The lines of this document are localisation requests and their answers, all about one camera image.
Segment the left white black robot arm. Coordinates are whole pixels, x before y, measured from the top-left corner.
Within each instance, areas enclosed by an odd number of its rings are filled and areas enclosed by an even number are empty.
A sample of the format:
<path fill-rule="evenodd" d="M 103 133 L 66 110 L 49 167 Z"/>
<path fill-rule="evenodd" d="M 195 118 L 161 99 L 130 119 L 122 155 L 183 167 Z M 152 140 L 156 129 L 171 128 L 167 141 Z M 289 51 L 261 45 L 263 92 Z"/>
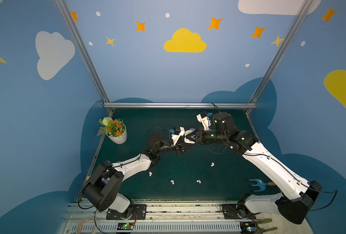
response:
<path fill-rule="evenodd" d="M 153 133 L 147 141 L 146 148 L 136 157 L 117 163 L 102 162 L 82 187 L 80 194 L 100 212 L 110 209 L 123 216 L 130 216 L 134 204 L 119 193 L 122 182 L 154 167 L 160 160 L 160 152 L 184 153 L 186 146 L 194 146 L 196 132 L 195 129 L 178 134 L 172 132 L 168 141 L 165 141 L 160 133 Z"/>

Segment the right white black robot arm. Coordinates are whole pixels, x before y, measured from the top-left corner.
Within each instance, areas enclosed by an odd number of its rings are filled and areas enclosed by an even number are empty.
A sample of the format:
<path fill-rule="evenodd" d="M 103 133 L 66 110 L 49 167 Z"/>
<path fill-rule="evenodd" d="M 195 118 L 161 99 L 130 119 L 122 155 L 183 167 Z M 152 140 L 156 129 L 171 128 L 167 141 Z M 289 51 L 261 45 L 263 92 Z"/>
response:
<path fill-rule="evenodd" d="M 240 131 L 233 117 L 219 112 L 212 118 L 206 112 L 198 114 L 202 123 L 198 129 L 185 130 L 183 127 L 172 132 L 174 145 L 222 143 L 232 151 L 259 168 L 279 188 L 274 195 L 245 195 L 235 206 L 238 218 L 252 218 L 259 213 L 282 215 L 294 224 L 302 224 L 311 210 L 322 186 L 317 181 L 307 181 L 294 173 L 248 131 Z"/>

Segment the white earbud charging case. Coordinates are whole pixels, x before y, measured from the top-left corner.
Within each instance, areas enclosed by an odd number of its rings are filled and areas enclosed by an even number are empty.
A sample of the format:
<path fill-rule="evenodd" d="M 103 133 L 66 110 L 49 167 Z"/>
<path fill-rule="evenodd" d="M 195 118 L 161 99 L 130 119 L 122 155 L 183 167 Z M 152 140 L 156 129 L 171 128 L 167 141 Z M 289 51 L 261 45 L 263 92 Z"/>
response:
<path fill-rule="evenodd" d="M 184 133 L 184 142 L 187 144 L 195 144 L 196 143 L 196 134 L 197 130 L 196 129 L 189 129 L 186 130 Z"/>

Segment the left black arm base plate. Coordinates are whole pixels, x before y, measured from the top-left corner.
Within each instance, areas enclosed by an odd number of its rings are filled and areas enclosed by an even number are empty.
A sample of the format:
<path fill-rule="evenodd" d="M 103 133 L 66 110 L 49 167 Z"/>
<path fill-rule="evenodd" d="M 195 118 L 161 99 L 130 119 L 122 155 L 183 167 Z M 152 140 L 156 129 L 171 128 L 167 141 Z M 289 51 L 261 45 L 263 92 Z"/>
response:
<path fill-rule="evenodd" d="M 146 204 L 130 205 L 125 212 L 120 213 L 116 210 L 108 209 L 106 220 L 145 220 L 147 214 Z"/>

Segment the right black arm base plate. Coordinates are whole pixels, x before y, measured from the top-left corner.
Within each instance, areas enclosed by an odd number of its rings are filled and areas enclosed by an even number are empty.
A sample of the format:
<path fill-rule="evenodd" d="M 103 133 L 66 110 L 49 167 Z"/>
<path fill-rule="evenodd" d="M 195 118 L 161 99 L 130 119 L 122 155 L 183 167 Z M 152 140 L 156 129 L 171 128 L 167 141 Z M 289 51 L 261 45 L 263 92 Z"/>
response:
<path fill-rule="evenodd" d="M 243 203 L 237 204 L 222 204 L 220 210 L 228 219 L 243 219 L 251 218 L 253 215 Z"/>

